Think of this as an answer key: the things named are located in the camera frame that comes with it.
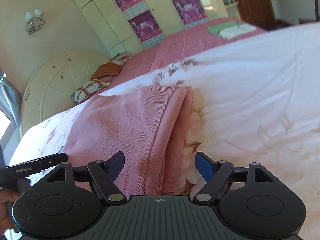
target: crosshair logo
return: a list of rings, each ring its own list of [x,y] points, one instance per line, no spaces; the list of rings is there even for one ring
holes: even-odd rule
[[[161,204],[162,202],[164,202],[165,200],[163,198],[157,198],[156,201]]]

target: blue curtain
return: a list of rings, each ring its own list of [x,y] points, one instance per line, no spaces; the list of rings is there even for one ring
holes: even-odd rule
[[[20,111],[22,97],[18,90],[3,76],[3,72],[0,68],[0,89],[7,100],[8,106],[10,108],[10,114],[12,115],[14,122],[17,127],[20,126]]]

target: headboard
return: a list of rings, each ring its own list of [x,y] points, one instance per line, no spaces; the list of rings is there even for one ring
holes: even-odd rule
[[[44,62],[31,77],[23,95],[20,133],[66,111],[75,103],[70,96],[88,82],[108,58],[93,50],[61,52]]]

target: pink bedspread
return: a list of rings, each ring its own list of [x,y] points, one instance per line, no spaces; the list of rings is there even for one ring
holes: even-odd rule
[[[191,87],[160,85],[93,96],[74,121],[63,151],[73,166],[106,161],[123,151],[125,164],[115,184],[127,197],[177,195],[191,98]]]
[[[254,32],[241,35],[231,40],[224,40],[219,36],[210,35],[207,31],[209,26],[230,21],[237,22],[240,20],[236,17],[219,18],[165,37],[160,45],[146,49],[130,57],[120,74],[113,79],[105,90],[109,90],[145,73],[165,67],[205,50],[266,32],[258,28]]]

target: door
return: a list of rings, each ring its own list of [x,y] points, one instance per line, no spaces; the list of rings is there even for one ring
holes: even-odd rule
[[[257,26],[274,22],[275,16],[270,0],[235,0],[242,20]]]

